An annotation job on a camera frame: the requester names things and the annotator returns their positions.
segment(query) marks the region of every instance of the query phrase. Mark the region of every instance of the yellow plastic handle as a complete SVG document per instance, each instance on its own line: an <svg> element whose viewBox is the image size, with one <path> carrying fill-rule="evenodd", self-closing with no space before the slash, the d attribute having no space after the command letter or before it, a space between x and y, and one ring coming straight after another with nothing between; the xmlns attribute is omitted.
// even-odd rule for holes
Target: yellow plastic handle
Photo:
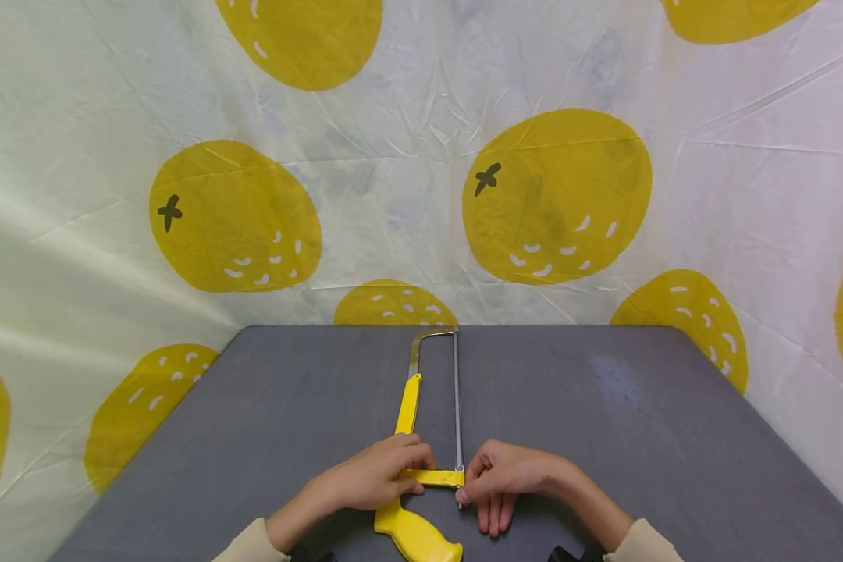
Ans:
<svg viewBox="0 0 843 562"><path fill-rule="evenodd" d="M458 470L420 470L408 468L403 471L406 478L414 478L426 486L441 486L459 489L465 485L465 473Z"/></svg>
<svg viewBox="0 0 843 562"><path fill-rule="evenodd" d="M400 413L397 415L397 430L394 433L410 434L415 431L415 414L419 409L419 386L422 385L422 374L416 373L406 381L403 388L403 402L400 403Z"/></svg>
<svg viewBox="0 0 843 562"><path fill-rule="evenodd" d="M449 542L421 515L403 509L399 499L375 512L375 532L390 535L410 562L459 562L462 545Z"/></svg>

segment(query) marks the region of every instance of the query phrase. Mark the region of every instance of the beige sleeve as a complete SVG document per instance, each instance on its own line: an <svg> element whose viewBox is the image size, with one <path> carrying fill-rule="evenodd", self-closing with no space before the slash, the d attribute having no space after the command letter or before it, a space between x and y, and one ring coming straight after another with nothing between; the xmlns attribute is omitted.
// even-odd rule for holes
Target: beige sleeve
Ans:
<svg viewBox="0 0 843 562"><path fill-rule="evenodd" d="M265 521L257 519L237 535L222 554L212 562L289 562L290 557L281 554L269 543Z"/></svg>
<svg viewBox="0 0 843 562"><path fill-rule="evenodd" d="M618 550L603 557L605 562L683 562L668 540L646 522L634 521Z"/></svg>

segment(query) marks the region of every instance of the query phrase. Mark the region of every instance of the black leaf mark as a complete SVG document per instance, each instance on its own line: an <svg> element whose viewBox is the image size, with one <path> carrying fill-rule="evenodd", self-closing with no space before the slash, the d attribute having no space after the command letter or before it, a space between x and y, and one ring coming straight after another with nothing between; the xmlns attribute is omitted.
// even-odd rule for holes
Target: black leaf mark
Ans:
<svg viewBox="0 0 843 562"><path fill-rule="evenodd" d="M180 219L184 216L184 213L181 212L181 209L175 208L175 205L178 205L178 195L173 195L172 197L169 197L169 202L166 203L165 207L160 207L156 211L157 213L165 217L166 232L172 229L172 219Z"/></svg>
<svg viewBox="0 0 843 562"><path fill-rule="evenodd" d="M475 178L478 181L478 186L475 190L475 197L479 196L481 194L481 191L483 191L483 188L488 185L491 187L496 187L496 176L494 176L493 174L499 172L500 168L502 167L503 165L497 162L496 164L492 164L489 168L487 168L485 172L478 172L475 174Z"/></svg>

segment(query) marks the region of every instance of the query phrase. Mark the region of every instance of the gray table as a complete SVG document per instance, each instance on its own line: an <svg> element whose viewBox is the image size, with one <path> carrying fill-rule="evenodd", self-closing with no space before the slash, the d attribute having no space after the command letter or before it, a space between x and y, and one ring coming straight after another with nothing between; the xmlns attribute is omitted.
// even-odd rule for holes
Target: gray table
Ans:
<svg viewBox="0 0 843 562"><path fill-rule="evenodd" d="M54 555L56 561L210 560L312 475L396 424L422 328L240 332ZM450 338L424 343L417 432L453 463ZM465 457L489 437L570 457L688 562L843 561L843 507L683 333L659 327L463 327ZM447 490L404 501L464 559L544 561L586 534L543 500L503 539ZM340 562L401 560L370 514L305 540Z"/></svg>

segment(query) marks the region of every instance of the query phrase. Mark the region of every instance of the curtain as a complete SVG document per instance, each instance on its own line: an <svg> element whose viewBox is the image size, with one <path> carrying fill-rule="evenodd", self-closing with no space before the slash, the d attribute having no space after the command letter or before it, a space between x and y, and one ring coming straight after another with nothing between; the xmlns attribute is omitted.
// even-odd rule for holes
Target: curtain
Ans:
<svg viewBox="0 0 843 562"><path fill-rule="evenodd" d="M453 323L675 326L843 503L843 0L0 2L0 560L240 328Z"/></svg>

